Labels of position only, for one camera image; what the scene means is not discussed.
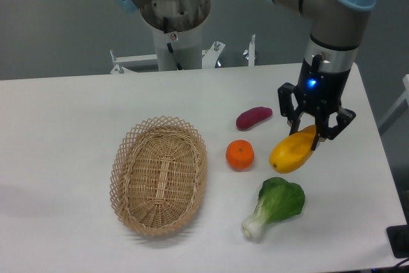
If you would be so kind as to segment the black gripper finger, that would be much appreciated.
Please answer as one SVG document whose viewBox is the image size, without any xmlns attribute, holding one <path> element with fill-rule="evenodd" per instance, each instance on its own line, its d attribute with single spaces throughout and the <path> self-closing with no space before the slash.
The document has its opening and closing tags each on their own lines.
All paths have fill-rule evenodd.
<svg viewBox="0 0 409 273">
<path fill-rule="evenodd" d="M 305 85 L 284 83 L 278 90 L 281 116 L 287 118 L 290 126 L 289 135 L 299 130 L 300 119 L 306 112 L 309 103 Z"/>
<path fill-rule="evenodd" d="M 340 105 L 336 111 L 336 125 L 329 126 L 330 114 L 326 110 L 317 109 L 314 115 L 316 133 L 311 145 L 311 150 L 315 151 L 320 142 L 335 139 L 356 117 L 356 113 L 349 109 L 344 109 Z"/>
</svg>

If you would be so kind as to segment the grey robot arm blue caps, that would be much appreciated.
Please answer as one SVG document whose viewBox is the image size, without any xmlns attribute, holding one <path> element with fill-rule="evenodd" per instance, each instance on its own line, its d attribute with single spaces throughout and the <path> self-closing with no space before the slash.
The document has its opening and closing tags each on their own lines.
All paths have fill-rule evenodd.
<svg viewBox="0 0 409 273">
<path fill-rule="evenodd" d="M 139 11 L 154 36 L 158 67 L 203 68 L 200 27 L 210 0 L 114 0 L 123 10 Z M 279 106 L 292 134 L 303 114 L 315 120 L 311 148 L 337 137 L 355 118 L 341 96 L 376 0 L 267 0 L 298 12 L 313 26 L 298 82 L 279 90 Z"/>
</svg>

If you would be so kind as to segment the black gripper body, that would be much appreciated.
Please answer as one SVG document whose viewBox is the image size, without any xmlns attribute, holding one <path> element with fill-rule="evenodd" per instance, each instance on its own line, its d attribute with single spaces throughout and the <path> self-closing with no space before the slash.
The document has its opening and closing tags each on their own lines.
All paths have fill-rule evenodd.
<svg viewBox="0 0 409 273">
<path fill-rule="evenodd" d="M 302 113 L 315 118 L 326 118 L 337 113 L 344 120 L 352 119 L 352 112 L 342 108 L 341 97 L 350 71 L 326 72 L 322 56 L 313 56 L 311 63 L 302 63 L 293 94 L 298 103 L 293 119 L 299 120 Z"/>
</svg>

